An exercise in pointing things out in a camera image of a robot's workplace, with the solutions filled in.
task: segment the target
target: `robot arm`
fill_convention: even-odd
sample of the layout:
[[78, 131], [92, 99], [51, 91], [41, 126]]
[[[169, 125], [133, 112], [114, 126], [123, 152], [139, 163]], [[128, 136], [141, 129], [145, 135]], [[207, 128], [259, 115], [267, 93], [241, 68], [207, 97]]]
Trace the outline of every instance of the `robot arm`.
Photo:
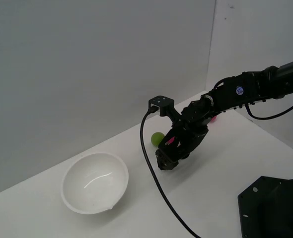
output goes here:
[[220, 80], [213, 90], [185, 107], [181, 114], [174, 100], [157, 96], [149, 100], [149, 108], [159, 107], [161, 117], [169, 117], [172, 129], [158, 146], [156, 158], [161, 170], [171, 170], [202, 142], [211, 119], [229, 109], [237, 109], [268, 99], [280, 99], [293, 93], [293, 62], [280, 68], [271, 66], [263, 71], [244, 72]]

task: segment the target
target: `white wall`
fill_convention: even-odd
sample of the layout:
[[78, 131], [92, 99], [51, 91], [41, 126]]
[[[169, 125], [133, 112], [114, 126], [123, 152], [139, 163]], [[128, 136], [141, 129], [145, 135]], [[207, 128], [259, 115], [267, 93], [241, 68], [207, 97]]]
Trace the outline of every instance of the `white wall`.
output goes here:
[[214, 7], [0, 0], [0, 191], [204, 90]]
[[[206, 90], [225, 77], [293, 61], [293, 0], [218, 0]], [[271, 116], [293, 105], [293, 95], [251, 107]], [[245, 109], [239, 112], [250, 118]], [[253, 120], [293, 148], [293, 111], [278, 119]]]

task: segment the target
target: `black mount plate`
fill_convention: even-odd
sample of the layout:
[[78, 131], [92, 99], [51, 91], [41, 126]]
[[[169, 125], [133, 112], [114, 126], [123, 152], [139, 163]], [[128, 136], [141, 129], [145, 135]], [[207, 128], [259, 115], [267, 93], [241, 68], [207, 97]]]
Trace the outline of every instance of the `black mount plate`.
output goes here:
[[260, 238], [258, 205], [270, 192], [287, 181], [261, 176], [238, 196], [241, 233], [243, 238]]

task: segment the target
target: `blue logo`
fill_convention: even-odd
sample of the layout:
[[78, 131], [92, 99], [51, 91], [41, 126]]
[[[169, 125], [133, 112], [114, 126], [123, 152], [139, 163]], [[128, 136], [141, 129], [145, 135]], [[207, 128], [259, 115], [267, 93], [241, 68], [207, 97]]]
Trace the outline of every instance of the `blue logo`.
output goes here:
[[236, 93], [240, 96], [244, 93], [244, 89], [241, 86], [237, 86]]

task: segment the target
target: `black cable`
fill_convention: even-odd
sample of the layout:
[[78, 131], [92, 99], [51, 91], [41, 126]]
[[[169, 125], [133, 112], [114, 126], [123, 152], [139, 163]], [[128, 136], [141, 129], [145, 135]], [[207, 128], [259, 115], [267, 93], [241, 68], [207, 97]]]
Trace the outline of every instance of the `black cable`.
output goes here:
[[183, 221], [183, 219], [177, 214], [177, 212], [174, 210], [174, 208], [172, 207], [171, 203], [169, 202], [169, 200], [167, 199], [165, 193], [163, 192], [163, 189], [159, 183], [159, 181], [157, 180], [157, 177], [155, 175], [155, 172], [152, 168], [152, 165], [150, 163], [150, 160], [148, 159], [148, 156], [147, 156], [147, 151], [146, 151], [146, 147], [145, 147], [145, 143], [144, 143], [144, 140], [143, 140], [143, 127], [145, 125], [145, 121], [148, 117], [148, 115], [150, 115], [151, 113], [155, 113], [156, 111], [158, 110], [158, 107], [156, 106], [153, 106], [150, 108], [150, 110], [148, 110], [148, 112], [145, 114], [145, 116], [143, 117], [142, 119], [142, 122], [141, 122], [141, 127], [140, 127], [140, 141], [141, 141], [141, 147], [142, 147], [142, 151], [143, 151], [143, 154], [145, 156], [145, 159], [146, 159], [146, 163], [148, 165], [148, 168], [150, 169], [150, 172], [152, 174], [152, 177], [155, 181], [155, 184], [158, 188], [158, 190], [160, 191], [164, 201], [166, 202], [167, 206], [170, 208], [170, 210], [172, 211], [172, 213], [175, 215], [175, 217], [179, 220], [179, 222], [184, 226], [184, 228], [195, 238], [201, 238], [200, 236], [198, 236], [194, 231], [191, 230], [191, 228], [189, 228], [187, 226], [187, 224]]
[[282, 115], [284, 115], [284, 114], [286, 114], [286, 113], [288, 113], [288, 112], [290, 112], [290, 111], [293, 110], [293, 106], [292, 106], [292, 107], [290, 107], [289, 109], [287, 109], [287, 110], [285, 110], [285, 111], [283, 111], [283, 112], [281, 112], [281, 113], [279, 113], [279, 114], [273, 115], [273, 116], [271, 116], [271, 117], [259, 118], [259, 117], [254, 116], [254, 115], [251, 113], [251, 110], [250, 110], [248, 104], [246, 104], [245, 107], [246, 107], [246, 110], [247, 110], [248, 114], [249, 114], [252, 118], [257, 119], [257, 120], [270, 120], [270, 119], [278, 118], [278, 117], [281, 117]]

